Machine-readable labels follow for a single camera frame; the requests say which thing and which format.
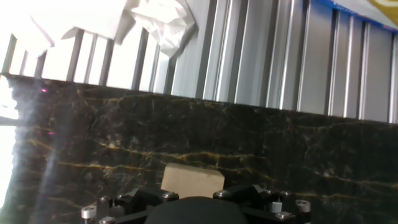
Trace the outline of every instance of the black marble wall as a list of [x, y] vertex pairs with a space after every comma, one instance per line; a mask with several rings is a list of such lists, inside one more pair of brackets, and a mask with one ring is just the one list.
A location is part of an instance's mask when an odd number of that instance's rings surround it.
[[312, 223], [398, 222], [397, 126], [10, 75], [0, 83], [0, 102], [12, 90], [19, 117], [0, 123], [15, 136], [1, 140], [14, 160], [1, 168], [12, 174], [0, 223], [78, 223], [97, 197], [160, 187], [169, 162], [219, 170], [227, 186], [295, 192], [311, 201]]

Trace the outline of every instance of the white cloth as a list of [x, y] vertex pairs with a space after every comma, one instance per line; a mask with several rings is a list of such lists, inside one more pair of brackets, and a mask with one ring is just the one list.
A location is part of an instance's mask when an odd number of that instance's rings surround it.
[[76, 27], [121, 44], [132, 18], [171, 57], [195, 23], [185, 0], [12, 0], [1, 1], [0, 7], [11, 12], [2, 17], [11, 32], [37, 57], [73, 37]]

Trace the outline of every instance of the metal screw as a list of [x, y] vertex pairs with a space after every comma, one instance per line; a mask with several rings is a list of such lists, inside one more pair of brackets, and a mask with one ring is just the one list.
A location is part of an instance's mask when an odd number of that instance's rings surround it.
[[81, 209], [81, 218], [91, 219], [94, 218], [96, 214], [95, 206], [87, 206]]
[[115, 219], [113, 217], [105, 217], [99, 221], [99, 224], [113, 224]]
[[177, 197], [178, 197], [178, 194], [177, 194], [177, 193], [174, 193], [174, 192], [166, 192], [166, 193], [164, 193], [164, 194], [162, 195], [162, 197], [163, 197], [164, 199], [177, 198]]
[[216, 192], [213, 194], [213, 197], [216, 197], [216, 198], [227, 198], [230, 196], [231, 196], [231, 193], [227, 190], [220, 190], [219, 192]]
[[311, 212], [311, 203], [304, 200], [296, 200], [297, 208], [300, 212]]
[[89, 207], [84, 207], [82, 210], [83, 210], [83, 211], [91, 211], [91, 210], [94, 210], [94, 207], [91, 207], [91, 206], [89, 206]]
[[294, 217], [294, 215], [292, 215], [292, 214], [289, 213], [289, 212], [278, 212], [278, 213], [275, 214], [275, 216], [276, 216], [277, 218], [281, 219], [281, 220], [288, 219], [288, 218], [293, 218], [293, 217]]
[[104, 196], [104, 197], [101, 197], [101, 199], [100, 199], [101, 201], [106, 201], [106, 200], [109, 200], [109, 198], [107, 197], [107, 196]]
[[273, 190], [266, 190], [266, 193], [267, 193], [267, 194], [274, 194], [275, 191], [273, 191]]
[[280, 194], [283, 196], [291, 196], [292, 195], [292, 193], [289, 191], [282, 191]]

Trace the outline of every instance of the yellow sign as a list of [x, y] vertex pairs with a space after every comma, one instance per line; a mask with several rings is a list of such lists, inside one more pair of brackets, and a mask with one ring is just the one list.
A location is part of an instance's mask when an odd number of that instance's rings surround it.
[[398, 0], [369, 0], [396, 26], [398, 26]]

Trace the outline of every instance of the silver metal siding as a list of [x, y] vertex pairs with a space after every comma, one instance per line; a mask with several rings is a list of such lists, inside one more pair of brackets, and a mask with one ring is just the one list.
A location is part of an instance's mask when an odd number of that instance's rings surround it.
[[120, 46], [80, 32], [62, 59], [32, 60], [9, 35], [2, 71], [398, 123], [393, 33], [311, 0], [187, 2], [196, 29], [172, 58], [138, 26]]

